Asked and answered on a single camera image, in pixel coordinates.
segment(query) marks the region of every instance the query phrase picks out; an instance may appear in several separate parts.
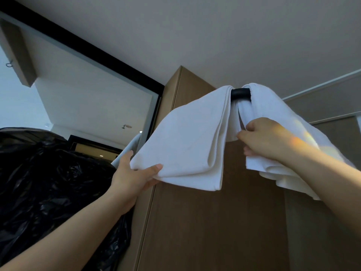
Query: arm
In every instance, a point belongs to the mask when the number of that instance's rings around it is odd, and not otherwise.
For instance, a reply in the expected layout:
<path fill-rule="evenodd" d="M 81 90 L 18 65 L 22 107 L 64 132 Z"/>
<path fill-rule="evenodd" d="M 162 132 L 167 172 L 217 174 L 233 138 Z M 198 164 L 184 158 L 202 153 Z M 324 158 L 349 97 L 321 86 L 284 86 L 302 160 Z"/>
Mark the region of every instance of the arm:
<path fill-rule="evenodd" d="M 131 209 L 137 195 L 156 184 L 162 165 L 130 169 L 133 152 L 124 154 L 111 187 L 48 236 L 5 264 L 1 271 L 81 270 L 120 216 Z"/>
<path fill-rule="evenodd" d="M 238 133 L 246 156 L 261 155 L 295 171 L 361 236 L 361 172 L 293 136 L 275 121 L 258 118 Z"/>

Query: wooden wardrobe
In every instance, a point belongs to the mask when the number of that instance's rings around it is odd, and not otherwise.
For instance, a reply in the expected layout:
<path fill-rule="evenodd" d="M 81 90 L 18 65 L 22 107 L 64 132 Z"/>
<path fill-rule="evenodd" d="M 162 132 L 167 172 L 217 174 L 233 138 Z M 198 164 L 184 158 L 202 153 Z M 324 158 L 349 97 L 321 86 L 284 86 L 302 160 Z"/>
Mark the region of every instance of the wooden wardrobe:
<path fill-rule="evenodd" d="M 181 66 L 165 86 L 156 126 L 214 89 Z M 142 194 L 118 271 L 289 270 L 283 189 L 246 170 L 240 141 L 226 143 L 223 171 L 220 191 L 162 182 Z"/>

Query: hand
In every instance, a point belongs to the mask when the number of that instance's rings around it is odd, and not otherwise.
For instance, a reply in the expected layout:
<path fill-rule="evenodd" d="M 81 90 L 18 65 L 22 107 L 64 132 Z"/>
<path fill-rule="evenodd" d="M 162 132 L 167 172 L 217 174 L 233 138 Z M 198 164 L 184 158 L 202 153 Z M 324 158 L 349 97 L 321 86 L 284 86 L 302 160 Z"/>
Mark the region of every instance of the hand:
<path fill-rule="evenodd" d="M 261 155 L 277 161 L 287 157 L 290 150 L 303 141 L 279 123 L 268 118 L 257 118 L 246 125 L 237 135 L 243 141 L 246 156 Z"/>
<path fill-rule="evenodd" d="M 143 170 L 133 170 L 130 168 L 130 157 L 133 151 L 125 153 L 119 161 L 117 171 L 111 180 L 111 186 L 107 193 L 115 194 L 124 205 L 124 213 L 133 207 L 137 196 L 143 190 L 157 184 L 159 181 L 153 179 L 163 168 L 162 164 L 156 164 Z"/>

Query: right hand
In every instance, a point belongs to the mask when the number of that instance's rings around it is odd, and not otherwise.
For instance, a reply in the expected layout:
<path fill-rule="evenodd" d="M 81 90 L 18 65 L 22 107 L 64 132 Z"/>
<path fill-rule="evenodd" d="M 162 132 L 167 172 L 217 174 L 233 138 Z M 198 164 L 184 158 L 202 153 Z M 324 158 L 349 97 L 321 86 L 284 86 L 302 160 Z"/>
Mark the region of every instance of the right hand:
<path fill-rule="evenodd" d="M 282 161 L 296 144 L 303 142 L 279 123 L 264 117 L 250 121 L 237 137 L 246 144 L 246 156 L 260 155 L 277 161 Z"/>

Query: white ceiling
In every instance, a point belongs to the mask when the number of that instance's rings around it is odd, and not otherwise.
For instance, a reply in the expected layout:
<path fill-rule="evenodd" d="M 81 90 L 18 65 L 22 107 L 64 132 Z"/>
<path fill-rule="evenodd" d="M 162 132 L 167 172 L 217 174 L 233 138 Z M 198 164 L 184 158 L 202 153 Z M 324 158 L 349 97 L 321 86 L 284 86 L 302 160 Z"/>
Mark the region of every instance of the white ceiling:
<path fill-rule="evenodd" d="M 183 65 L 285 97 L 361 68 L 361 0 L 18 1 L 163 84 Z"/>
<path fill-rule="evenodd" d="M 143 130 L 152 96 L 48 41 L 23 32 L 35 85 L 55 125 L 122 145 Z M 132 128 L 122 129 L 124 124 Z"/>

